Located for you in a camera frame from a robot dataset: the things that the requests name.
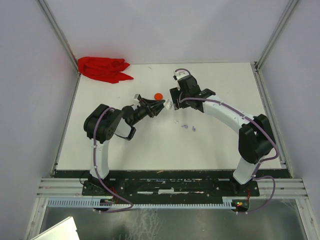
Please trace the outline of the orange charging case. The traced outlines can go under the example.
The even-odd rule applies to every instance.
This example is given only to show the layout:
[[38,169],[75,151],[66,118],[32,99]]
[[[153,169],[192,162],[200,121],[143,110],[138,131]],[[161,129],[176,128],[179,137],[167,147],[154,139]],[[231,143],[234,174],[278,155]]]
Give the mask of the orange charging case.
[[164,99],[164,97],[163,97],[163,95],[161,93],[158,92],[158,93],[156,93],[154,95],[154,99],[157,100],[157,101],[161,101],[161,100]]

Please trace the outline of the white charging case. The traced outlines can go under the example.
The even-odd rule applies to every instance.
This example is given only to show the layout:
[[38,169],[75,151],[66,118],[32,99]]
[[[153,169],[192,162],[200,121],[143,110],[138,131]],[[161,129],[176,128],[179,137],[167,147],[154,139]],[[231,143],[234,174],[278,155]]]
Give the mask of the white charging case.
[[167,110],[170,110],[173,106],[173,102],[171,99],[167,99],[163,105]]

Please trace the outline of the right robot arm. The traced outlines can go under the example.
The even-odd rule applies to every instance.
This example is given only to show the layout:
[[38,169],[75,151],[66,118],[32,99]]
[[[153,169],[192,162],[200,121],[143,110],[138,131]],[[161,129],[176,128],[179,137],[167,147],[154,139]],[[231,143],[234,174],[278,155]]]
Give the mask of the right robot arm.
[[189,73],[175,73],[173,79],[177,86],[169,92],[175,110],[198,110],[220,120],[238,135],[240,160],[232,174],[229,189],[236,196],[242,195],[260,165],[270,160],[268,154],[275,150],[274,158],[279,156],[268,117],[264,114],[254,116],[229,105],[214,91],[201,89],[195,77]]

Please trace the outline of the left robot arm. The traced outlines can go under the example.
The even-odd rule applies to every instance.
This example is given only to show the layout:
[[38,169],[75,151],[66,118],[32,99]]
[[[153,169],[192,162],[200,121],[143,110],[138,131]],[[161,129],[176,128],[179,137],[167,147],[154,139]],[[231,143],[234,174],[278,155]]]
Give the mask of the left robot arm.
[[146,99],[136,94],[132,105],[122,109],[100,104],[84,121],[83,129],[92,140],[93,163],[90,174],[97,180],[93,189],[99,195],[106,195],[111,183],[105,178],[110,173],[108,164],[109,144],[113,136],[130,141],[135,133],[135,124],[145,117],[154,118],[166,107],[166,101]]

